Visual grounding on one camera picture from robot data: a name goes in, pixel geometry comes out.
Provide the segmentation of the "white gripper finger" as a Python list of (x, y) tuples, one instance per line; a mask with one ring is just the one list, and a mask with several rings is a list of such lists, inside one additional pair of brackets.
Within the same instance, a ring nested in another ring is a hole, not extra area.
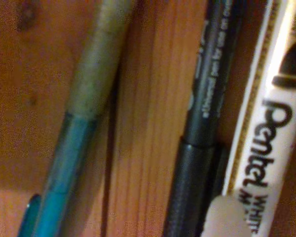
[(203, 237), (250, 237), (243, 205), (232, 196), (217, 196), (206, 214)]

